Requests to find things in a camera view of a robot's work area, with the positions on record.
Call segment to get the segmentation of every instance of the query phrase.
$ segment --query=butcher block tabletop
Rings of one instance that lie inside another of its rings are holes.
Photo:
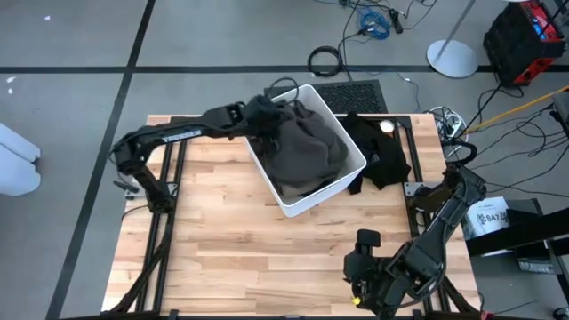
[[[445,160],[434,118],[409,117],[423,179],[440,182]],[[148,124],[169,121],[170,116],[148,118]],[[401,134],[410,164],[405,131]],[[163,154],[164,148],[157,148],[148,160],[156,176]],[[175,146],[169,181],[177,154]],[[350,287],[342,280],[343,257],[354,249],[360,228],[381,233],[381,248],[374,250],[375,256],[392,256],[411,238],[401,184],[378,190],[364,180],[358,195],[344,191],[295,218],[286,218],[244,139],[190,140],[178,191],[163,315],[175,308],[181,316],[372,316],[351,302]],[[125,209],[144,204],[146,199],[128,201]],[[139,275],[150,221],[146,208],[124,217],[103,310],[114,307]],[[449,279],[478,307],[461,228],[454,232],[446,252]],[[147,308],[152,306],[155,281],[156,271],[150,279]],[[438,309],[437,299],[432,301]],[[414,308],[422,309],[422,303],[400,309],[397,315],[408,316]]]

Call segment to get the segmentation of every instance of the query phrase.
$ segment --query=dark gray fabric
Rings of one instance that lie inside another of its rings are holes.
[[[283,196],[299,196],[310,186],[334,180],[345,164],[348,148],[318,113],[298,101],[284,107],[284,112],[290,119],[276,136],[255,140],[253,148],[277,188],[286,190]]]

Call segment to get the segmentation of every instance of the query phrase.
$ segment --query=white stand base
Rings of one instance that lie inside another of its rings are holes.
[[[442,75],[462,78],[472,76],[478,69],[478,59],[467,45],[451,40],[445,51],[437,59],[445,40],[435,41],[427,50],[427,60],[431,67]]]

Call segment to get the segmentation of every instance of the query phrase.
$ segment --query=black garment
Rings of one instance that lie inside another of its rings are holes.
[[[355,112],[348,113],[341,124],[367,160],[367,166],[348,186],[350,194],[361,192],[363,177],[371,179],[378,189],[405,180],[411,167],[401,145],[383,133],[380,124]]]

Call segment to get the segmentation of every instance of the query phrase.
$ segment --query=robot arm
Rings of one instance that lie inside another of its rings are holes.
[[[356,248],[344,257],[345,280],[354,303],[379,319],[392,319],[398,308],[427,299],[445,278],[445,245],[469,207],[485,198],[485,181],[465,167],[449,167],[435,188],[421,187],[409,200],[414,210],[436,212],[429,228],[391,258],[375,258],[379,233],[361,229]],[[413,301],[402,304],[405,295]]]
[[[132,175],[146,191],[149,209],[168,213],[174,202],[168,186],[157,180],[146,166],[156,147],[202,136],[230,140],[241,136],[267,136],[284,120],[285,113],[278,104],[257,96],[247,105],[238,102],[207,110],[199,117],[142,126],[118,141],[111,154],[117,170],[124,175]]]

